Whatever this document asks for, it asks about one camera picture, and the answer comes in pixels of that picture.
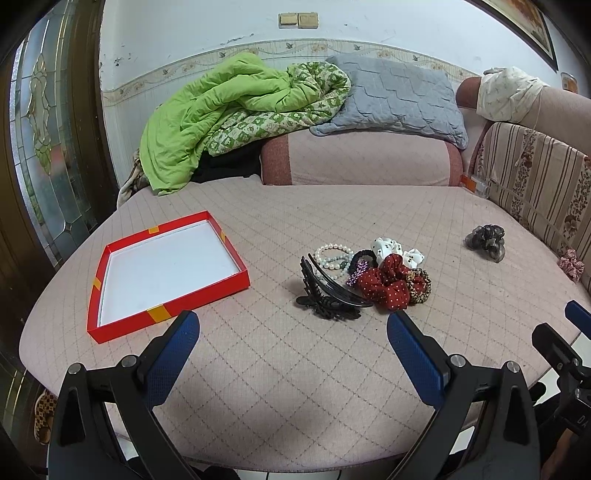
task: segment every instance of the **hair accessory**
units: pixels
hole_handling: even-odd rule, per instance
[[[310,261],[301,258],[301,271],[307,295],[297,297],[295,302],[303,307],[312,307],[317,315],[330,319],[356,319],[361,315],[359,308],[371,307],[373,302],[356,295],[325,274],[312,255]],[[320,275],[314,275],[312,265]]]
[[[577,258],[577,252],[569,248],[563,257],[558,259],[558,266],[566,276],[577,283],[585,271],[585,264]]]
[[[421,268],[408,268],[398,254],[388,255],[379,268],[368,268],[358,278],[356,286],[366,299],[392,311],[423,303],[431,293],[427,273]]]
[[[498,225],[477,226],[464,243],[472,250],[482,248],[496,262],[505,258],[505,230]]]
[[[322,258],[321,254],[325,250],[341,250],[343,253],[341,255],[337,255],[336,257]],[[317,248],[316,252],[314,253],[314,260],[316,260],[318,265],[322,268],[327,270],[340,270],[335,277],[332,277],[334,280],[342,277],[345,274],[349,268],[352,258],[353,250],[342,244],[326,244],[320,248]]]
[[[364,258],[360,258],[359,261],[357,261],[356,263],[357,269],[347,279],[347,282],[345,282],[349,287],[354,287],[355,285],[357,285],[357,280],[359,279],[361,274],[369,268],[369,262]]]
[[[391,238],[382,238],[379,236],[373,241],[371,248],[378,260],[377,267],[379,267],[384,259],[390,254],[400,255],[402,257],[402,262],[408,268],[417,268],[423,263],[423,260],[425,260],[425,255],[416,248],[412,248],[408,252],[403,251],[402,245]]]
[[[360,250],[351,259],[351,263],[349,265],[349,275],[353,275],[357,270],[357,263],[361,259],[361,257],[369,257],[371,259],[371,264],[369,265],[372,268],[377,268],[378,266],[378,259],[375,256],[373,250]]]

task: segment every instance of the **slipper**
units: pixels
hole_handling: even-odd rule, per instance
[[[33,435],[42,445],[49,444],[51,427],[56,411],[57,397],[49,390],[45,390],[35,402],[35,425]]]

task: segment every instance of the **striped sofa cover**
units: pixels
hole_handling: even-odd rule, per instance
[[[475,174],[490,181],[491,201],[557,255],[576,250],[591,293],[591,159],[536,130],[496,123],[479,147]]]

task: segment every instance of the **green blanket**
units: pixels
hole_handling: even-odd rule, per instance
[[[141,138],[142,168],[158,194],[175,192],[190,180],[208,144],[216,155],[326,122],[349,89],[348,77],[330,63],[295,64],[281,72],[252,53],[239,53],[156,109]]]

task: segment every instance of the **metal bolt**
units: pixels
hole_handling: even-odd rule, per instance
[[[71,364],[71,365],[68,367],[68,373],[69,373],[70,375],[76,375],[76,374],[77,374],[77,373],[80,371],[80,369],[81,369],[81,368],[82,368],[82,364],[78,364],[78,363],[76,363],[76,364]]]
[[[123,366],[123,368],[130,368],[130,367],[134,366],[137,362],[138,362],[138,358],[135,355],[127,355],[127,356],[123,357],[123,360],[121,361],[121,365]]]
[[[452,365],[456,367],[463,367],[464,365],[466,365],[466,359],[461,355],[452,355],[450,360],[452,362]]]
[[[517,362],[514,362],[513,360],[510,360],[507,362],[507,368],[510,372],[516,374],[519,371],[519,364]]]

